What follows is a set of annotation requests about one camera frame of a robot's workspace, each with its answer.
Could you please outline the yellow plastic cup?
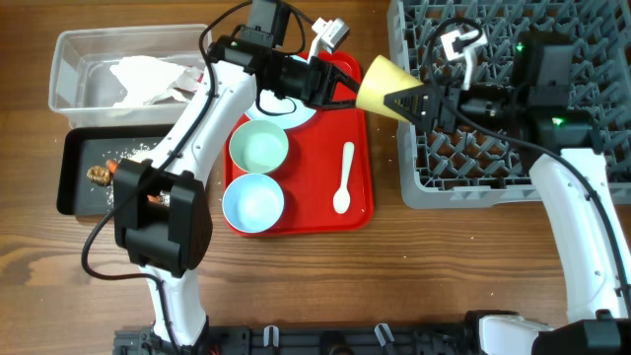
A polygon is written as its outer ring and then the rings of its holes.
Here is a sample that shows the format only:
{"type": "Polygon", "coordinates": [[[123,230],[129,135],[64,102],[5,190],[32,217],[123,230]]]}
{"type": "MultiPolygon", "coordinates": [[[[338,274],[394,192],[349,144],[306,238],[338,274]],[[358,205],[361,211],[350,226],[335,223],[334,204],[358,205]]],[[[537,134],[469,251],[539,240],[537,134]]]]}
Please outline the yellow plastic cup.
{"type": "Polygon", "coordinates": [[[385,95],[420,85],[422,85],[420,80],[384,56],[378,55],[360,84],[355,107],[408,123],[402,115],[384,104],[385,95]]]}

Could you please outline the light blue plate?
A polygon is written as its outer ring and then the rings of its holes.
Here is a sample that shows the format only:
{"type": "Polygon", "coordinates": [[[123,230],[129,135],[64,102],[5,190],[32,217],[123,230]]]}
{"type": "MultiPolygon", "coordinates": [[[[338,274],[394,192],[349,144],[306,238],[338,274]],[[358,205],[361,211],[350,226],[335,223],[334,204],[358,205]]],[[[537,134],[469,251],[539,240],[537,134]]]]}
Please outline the light blue plate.
{"type": "Polygon", "coordinates": [[[316,111],[293,98],[278,99],[269,90],[260,93],[259,106],[253,104],[245,115],[250,120],[270,121],[282,129],[298,127],[310,120],[316,111]]]}

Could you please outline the mint green bowl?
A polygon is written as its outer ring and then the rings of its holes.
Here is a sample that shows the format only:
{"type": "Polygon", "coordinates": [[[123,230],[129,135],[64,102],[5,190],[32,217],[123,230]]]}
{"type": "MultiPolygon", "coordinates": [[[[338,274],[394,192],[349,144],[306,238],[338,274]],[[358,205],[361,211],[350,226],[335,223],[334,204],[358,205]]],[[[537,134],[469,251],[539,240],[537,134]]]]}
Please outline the mint green bowl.
{"type": "Polygon", "coordinates": [[[249,121],[233,133],[229,154],[242,171],[268,174],[284,163],[289,154],[289,139],[285,131],[272,122],[249,121]]]}

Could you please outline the light blue bowl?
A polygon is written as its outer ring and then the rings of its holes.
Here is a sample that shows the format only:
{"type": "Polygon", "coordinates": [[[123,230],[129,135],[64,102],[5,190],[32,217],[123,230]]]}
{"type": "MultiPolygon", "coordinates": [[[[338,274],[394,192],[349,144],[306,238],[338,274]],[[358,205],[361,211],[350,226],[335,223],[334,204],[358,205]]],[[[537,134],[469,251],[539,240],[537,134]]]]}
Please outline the light blue bowl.
{"type": "Polygon", "coordinates": [[[280,185],[261,174],[245,174],[225,189],[222,209],[228,224],[246,234],[273,227],[281,218],[285,196],[280,185]]]}

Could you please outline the white paper napkin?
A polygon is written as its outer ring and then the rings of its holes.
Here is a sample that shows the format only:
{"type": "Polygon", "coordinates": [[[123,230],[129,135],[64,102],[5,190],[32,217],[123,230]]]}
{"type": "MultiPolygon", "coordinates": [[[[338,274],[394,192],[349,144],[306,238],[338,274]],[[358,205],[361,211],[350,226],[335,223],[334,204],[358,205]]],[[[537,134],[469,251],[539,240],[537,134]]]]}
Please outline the white paper napkin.
{"type": "Polygon", "coordinates": [[[161,102],[189,103],[203,79],[197,67],[180,65],[156,57],[123,57],[110,72],[125,89],[114,107],[145,107],[161,102]]]}

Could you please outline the white rice pile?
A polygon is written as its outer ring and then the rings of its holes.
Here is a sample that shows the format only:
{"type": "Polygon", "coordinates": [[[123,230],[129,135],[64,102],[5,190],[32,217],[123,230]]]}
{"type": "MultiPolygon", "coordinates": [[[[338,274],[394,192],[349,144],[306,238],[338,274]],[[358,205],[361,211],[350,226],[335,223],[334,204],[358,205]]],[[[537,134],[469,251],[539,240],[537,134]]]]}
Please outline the white rice pile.
{"type": "Polygon", "coordinates": [[[124,159],[140,163],[148,157],[149,151],[150,147],[148,145],[141,145],[139,148],[132,149],[130,152],[123,152],[119,158],[109,160],[116,160],[118,164],[124,159]]]}

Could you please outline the brown food scrap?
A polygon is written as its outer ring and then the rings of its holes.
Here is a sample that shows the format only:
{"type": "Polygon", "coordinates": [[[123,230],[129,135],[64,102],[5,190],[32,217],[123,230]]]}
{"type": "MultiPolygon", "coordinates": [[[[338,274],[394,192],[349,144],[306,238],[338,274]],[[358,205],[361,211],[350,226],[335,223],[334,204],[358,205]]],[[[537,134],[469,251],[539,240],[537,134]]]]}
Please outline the brown food scrap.
{"type": "Polygon", "coordinates": [[[87,178],[94,184],[107,186],[112,182],[112,173],[108,168],[102,166],[92,166],[87,171],[87,178]]]}

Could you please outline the orange carrot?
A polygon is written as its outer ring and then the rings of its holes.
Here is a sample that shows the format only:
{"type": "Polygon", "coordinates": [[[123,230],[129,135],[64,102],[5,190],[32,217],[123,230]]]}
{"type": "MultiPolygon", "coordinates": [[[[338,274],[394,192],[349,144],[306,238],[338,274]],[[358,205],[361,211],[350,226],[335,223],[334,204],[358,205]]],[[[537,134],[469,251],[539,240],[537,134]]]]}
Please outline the orange carrot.
{"type": "MultiPolygon", "coordinates": [[[[113,183],[113,177],[118,167],[118,162],[116,160],[107,160],[105,162],[105,166],[110,174],[110,183],[113,183]]],[[[152,203],[162,204],[165,206],[168,206],[170,204],[170,198],[163,191],[159,192],[158,194],[149,194],[147,198],[152,203]]]]}

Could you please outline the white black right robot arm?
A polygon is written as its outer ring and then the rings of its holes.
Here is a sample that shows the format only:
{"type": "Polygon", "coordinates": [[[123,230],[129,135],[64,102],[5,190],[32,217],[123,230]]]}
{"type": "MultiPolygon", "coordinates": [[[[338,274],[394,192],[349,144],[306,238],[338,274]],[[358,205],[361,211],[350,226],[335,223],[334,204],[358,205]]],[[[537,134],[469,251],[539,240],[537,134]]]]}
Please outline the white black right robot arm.
{"type": "Polygon", "coordinates": [[[572,50],[563,38],[521,40],[512,89],[464,88],[450,99],[434,80],[404,74],[383,103],[423,130],[457,121],[507,132],[518,146],[552,227],[567,293],[566,325],[515,314],[471,317],[480,354],[627,354],[630,250],[607,185],[590,114],[568,107],[572,50]]]}

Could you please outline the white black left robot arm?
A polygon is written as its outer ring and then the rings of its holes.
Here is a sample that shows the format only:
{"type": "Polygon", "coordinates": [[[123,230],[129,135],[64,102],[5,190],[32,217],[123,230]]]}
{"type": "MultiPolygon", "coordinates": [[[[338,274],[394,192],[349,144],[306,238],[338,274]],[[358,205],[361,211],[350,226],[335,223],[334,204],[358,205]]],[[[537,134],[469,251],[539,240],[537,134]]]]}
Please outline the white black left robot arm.
{"type": "Polygon", "coordinates": [[[113,178],[116,244],[147,279],[156,322],[141,341],[154,354],[205,354],[208,318],[199,301],[196,268],[212,235],[205,183],[223,144],[262,91],[296,99],[309,108],[345,109],[337,102],[343,84],[359,84],[318,56],[334,52],[349,34],[340,19],[311,22],[315,40],[306,61],[280,50],[288,21],[309,18],[284,1],[249,1],[247,22],[210,44],[199,45],[202,83],[165,139],[145,157],[122,160],[113,178]]]}

